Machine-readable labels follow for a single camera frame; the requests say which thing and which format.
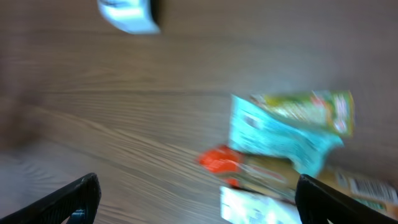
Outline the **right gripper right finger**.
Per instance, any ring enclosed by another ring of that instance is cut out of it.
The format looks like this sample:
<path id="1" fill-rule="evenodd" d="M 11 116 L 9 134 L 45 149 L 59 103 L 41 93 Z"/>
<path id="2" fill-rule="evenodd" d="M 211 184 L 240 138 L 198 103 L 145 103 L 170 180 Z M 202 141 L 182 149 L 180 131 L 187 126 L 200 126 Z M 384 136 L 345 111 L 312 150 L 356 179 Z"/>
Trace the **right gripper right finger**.
<path id="1" fill-rule="evenodd" d="M 307 174 L 298 179 L 295 204 L 303 224 L 397 224 Z"/>

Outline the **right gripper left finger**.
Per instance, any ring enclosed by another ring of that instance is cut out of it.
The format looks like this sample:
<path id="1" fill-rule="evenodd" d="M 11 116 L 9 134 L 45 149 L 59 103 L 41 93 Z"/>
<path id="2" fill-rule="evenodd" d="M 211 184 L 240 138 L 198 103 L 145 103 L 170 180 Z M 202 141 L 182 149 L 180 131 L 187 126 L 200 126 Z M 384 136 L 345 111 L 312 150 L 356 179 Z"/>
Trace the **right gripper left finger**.
<path id="1" fill-rule="evenodd" d="M 89 173 L 1 218 L 1 224 L 93 224 L 100 200 L 98 176 Z"/>

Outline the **orange spaghetti packet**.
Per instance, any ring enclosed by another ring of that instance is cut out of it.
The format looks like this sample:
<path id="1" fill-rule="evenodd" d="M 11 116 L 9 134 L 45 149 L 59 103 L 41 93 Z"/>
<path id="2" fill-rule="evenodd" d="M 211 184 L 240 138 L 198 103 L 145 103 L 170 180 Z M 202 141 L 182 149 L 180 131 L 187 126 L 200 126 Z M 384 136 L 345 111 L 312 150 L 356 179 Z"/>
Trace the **orange spaghetti packet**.
<path id="1" fill-rule="evenodd" d="M 294 203 L 300 174 L 288 159 L 243 154 L 220 145 L 201 154 L 198 162 L 231 187 L 252 190 Z M 315 178 L 370 208 L 397 219 L 397 190 L 393 186 L 330 166 L 324 167 Z"/>

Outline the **white tube gold cap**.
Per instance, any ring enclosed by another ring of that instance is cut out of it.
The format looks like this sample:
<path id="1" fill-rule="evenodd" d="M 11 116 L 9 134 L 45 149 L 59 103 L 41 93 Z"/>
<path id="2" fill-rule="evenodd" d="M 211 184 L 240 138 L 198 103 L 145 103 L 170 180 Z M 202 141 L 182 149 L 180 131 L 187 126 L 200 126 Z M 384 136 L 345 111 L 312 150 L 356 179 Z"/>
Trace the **white tube gold cap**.
<path id="1" fill-rule="evenodd" d="M 302 223 L 294 205 L 229 187 L 220 187 L 220 215 L 232 224 Z"/>

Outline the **mint green wipes packet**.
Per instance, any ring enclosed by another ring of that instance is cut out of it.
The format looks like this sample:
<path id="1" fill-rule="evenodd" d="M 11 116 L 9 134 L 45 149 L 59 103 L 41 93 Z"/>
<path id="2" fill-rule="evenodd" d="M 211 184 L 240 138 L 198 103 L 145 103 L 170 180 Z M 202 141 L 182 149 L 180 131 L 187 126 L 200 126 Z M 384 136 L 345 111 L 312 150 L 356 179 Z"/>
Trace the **mint green wipes packet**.
<path id="1" fill-rule="evenodd" d="M 228 146 L 245 154 L 289 159 L 298 173 L 316 177 L 329 153 L 344 144 L 335 134 L 289 126 L 233 95 Z"/>

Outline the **green snack packet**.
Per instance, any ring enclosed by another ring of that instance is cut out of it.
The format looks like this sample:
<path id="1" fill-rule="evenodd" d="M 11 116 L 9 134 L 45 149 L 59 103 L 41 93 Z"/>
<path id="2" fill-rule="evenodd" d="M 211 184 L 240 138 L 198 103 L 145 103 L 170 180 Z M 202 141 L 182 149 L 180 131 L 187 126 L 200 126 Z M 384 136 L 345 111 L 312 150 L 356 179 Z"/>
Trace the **green snack packet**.
<path id="1" fill-rule="evenodd" d="M 348 90 L 251 95 L 252 102 L 271 116 L 298 126 L 343 137 L 354 132 L 354 99 Z"/>

